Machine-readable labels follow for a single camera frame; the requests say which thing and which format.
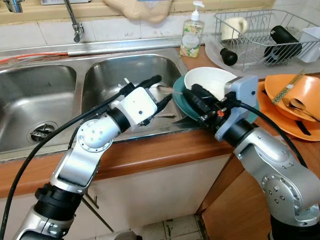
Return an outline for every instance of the soap dispenser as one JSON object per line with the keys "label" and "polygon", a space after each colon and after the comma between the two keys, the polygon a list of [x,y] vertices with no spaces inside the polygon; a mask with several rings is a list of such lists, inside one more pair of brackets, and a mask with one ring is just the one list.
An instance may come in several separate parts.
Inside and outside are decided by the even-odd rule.
{"label": "soap dispenser", "polygon": [[199,20],[198,7],[204,8],[202,1],[194,1],[195,10],[191,19],[183,23],[182,39],[180,45],[180,55],[196,58],[200,53],[200,44],[204,32],[205,23]]}

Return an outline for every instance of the kitchen sink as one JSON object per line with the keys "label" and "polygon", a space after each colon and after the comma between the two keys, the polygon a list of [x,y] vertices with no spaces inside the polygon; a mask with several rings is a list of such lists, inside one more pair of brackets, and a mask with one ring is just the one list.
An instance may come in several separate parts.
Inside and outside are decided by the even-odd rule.
{"label": "kitchen sink", "polygon": [[[174,48],[0,66],[0,160],[27,156],[50,132],[117,93],[126,84],[124,78],[138,85],[154,75],[161,75],[162,81],[150,88],[155,99],[160,101],[186,73]],[[163,91],[158,85],[169,88]],[[39,154],[64,151],[77,124],[50,140]],[[114,142],[196,127],[171,100],[149,125],[129,129]]]}
{"label": "kitchen sink", "polygon": [[0,71],[0,152],[32,146],[70,119],[76,75],[63,65]]}

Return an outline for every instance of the wire dish rack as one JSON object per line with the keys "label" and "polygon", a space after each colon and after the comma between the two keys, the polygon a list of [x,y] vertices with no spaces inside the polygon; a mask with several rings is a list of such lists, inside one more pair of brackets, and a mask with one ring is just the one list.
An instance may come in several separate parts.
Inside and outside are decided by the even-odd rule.
{"label": "wire dish rack", "polygon": [[[316,41],[277,44],[271,37],[271,30],[277,25],[284,27],[297,40],[305,28],[318,27],[316,24],[284,10],[268,9],[257,11],[237,11],[216,13],[214,41],[224,48],[235,52],[237,63],[232,66],[241,68],[243,72],[255,66],[274,66],[285,64],[303,57],[313,48]],[[233,17],[243,17],[247,21],[247,31],[241,33],[225,22]],[[222,40],[222,27],[232,28],[232,37]]]}

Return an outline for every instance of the white cabinet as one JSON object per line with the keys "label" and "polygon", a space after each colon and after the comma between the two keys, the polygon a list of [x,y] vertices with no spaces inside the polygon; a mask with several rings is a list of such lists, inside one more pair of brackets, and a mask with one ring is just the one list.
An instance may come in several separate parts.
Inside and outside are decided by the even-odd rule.
{"label": "white cabinet", "polygon": [[[97,196],[97,212],[115,230],[121,231],[194,214],[229,155],[222,155],[154,170],[94,181],[89,194]],[[11,240],[30,207],[33,194],[14,197],[5,240]],[[6,199],[0,199],[2,216]],[[83,204],[65,240],[89,239],[110,230]]]}
{"label": "white cabinet", "polygon": [[[194,214],[228,155],[95,181],[99,212],[115,230]],[[105,228],[98,230],[105,234]]]}

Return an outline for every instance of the green plate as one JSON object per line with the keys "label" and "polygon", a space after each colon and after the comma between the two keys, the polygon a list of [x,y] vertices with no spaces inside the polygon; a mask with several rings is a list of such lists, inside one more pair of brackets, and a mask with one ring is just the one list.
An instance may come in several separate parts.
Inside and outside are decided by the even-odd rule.
{"label": "green plate", "polygon": [[[181,109],[182,112],[184,112],[186,115],[188,115],[190,118],[192,118],[193,120],[197,120],[197,118],[199,117],[199,114],[196,113],[191,106],[189,105],[189,103],[187,102],[187,100],[185,99],[185,97],[180,94],[183,92],[183,90],[186,89],[185,86],[185,76],[181,76],[179,77],[175,83],[173,84],[173,94],[172,94],[172,98],[174,100],[174,102],[177,104],[177,106]],[[259,110],[259,103],[258,101],[256,102],[256,106],[255,108],[257,110]],[[255,114],[253,114],[252,112],[249,113],[248,117],[246,118],[246,120],[249,123],[253,123],[255,120],[257,119],[257,116]]]}

